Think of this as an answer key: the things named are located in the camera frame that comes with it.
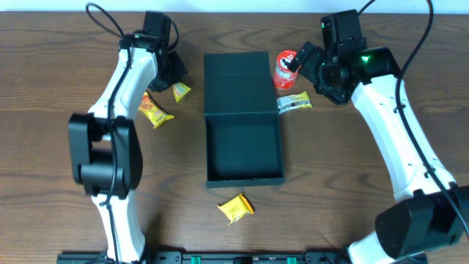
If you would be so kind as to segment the red Pringles can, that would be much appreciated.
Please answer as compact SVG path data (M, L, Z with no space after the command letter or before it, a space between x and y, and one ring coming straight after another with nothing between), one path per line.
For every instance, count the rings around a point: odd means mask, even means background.
M294 59L296 54L296 51L284 50L276 57L276 68L273 77L273 83L276 88L290 89L295 84L298 73L289 70L287 64Z

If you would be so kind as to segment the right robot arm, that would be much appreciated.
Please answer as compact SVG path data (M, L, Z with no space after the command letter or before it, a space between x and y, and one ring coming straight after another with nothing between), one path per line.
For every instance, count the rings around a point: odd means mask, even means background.
M321 20L324 45L305 43L288 68L337 105L352 103L387 166L395 204L350 244L346 263L419 263L468 233L468 188L441 164L405 92L404 69L386 47L369 48L356 10Z

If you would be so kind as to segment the silver yellow snack packet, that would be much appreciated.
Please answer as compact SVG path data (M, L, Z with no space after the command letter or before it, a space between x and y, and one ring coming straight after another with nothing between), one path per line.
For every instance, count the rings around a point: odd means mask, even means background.
M300 92L294 95L287 95L276 99L278 106L278 113L283 114L287 111L296 109L312 108L311 99L307 91Z

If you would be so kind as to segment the yellow chocolate wafer packet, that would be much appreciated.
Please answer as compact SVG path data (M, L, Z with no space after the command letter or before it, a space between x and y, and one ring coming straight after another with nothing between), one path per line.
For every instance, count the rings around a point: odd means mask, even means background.
M180 102L190 91L191 88L182 82L176 83L172 86L174 99Z

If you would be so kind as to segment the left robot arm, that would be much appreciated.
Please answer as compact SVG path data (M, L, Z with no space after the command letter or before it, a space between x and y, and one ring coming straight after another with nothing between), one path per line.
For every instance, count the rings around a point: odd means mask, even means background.
M187 70L170 40L175 22L148 11L141 29L126 34L118 27L117 67L98 101L68 122L73 179L98 209L108 249L88 263L151 263L135 202L143 157L134 120L147 90L162 92Z

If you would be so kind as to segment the yellow orange snack packet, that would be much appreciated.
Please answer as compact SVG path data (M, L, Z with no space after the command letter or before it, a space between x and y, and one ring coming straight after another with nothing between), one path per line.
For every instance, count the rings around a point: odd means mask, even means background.
M173 120L175 116L166 113L163 109L157 106L156 102L150 97L148 92L145 92L139 105L139 111L142 112L147 119L152 123L153 128L159 128L168 120Z

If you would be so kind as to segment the small yellow snack packet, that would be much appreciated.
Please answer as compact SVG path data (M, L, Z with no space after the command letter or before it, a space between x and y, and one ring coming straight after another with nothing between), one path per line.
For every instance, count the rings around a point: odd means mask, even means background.
M247 214L254 214L254 207L251 205L244 193L237 195L228 202L219 205L218 209L230 220L229 225L240 220Z

